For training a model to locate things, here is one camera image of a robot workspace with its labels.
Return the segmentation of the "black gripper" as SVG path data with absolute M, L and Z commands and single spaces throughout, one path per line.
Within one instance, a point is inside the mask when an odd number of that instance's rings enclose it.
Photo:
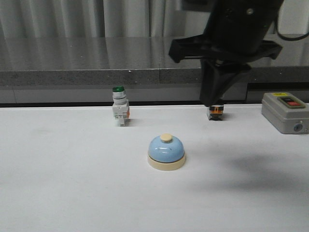
M 278 16 L 281 0 L 217 0 L 202 34 L 171 42 L 176 63 L 200 59 L 200 101 L 215 105 L 225 92 L 251 70 L 247 63 L 276 59 L 282 46 L 264 39 Z

